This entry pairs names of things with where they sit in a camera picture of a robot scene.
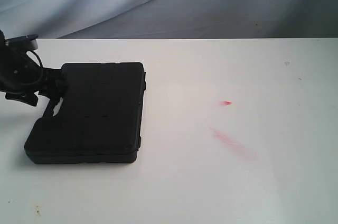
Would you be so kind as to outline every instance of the white tabletop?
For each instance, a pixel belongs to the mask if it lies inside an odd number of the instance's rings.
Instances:
[[[33,164],[48,100],[0,94],[0,223],[338,223],[338,39],[38,43],[46,67],[142,62],[142,145],[133,164]]]

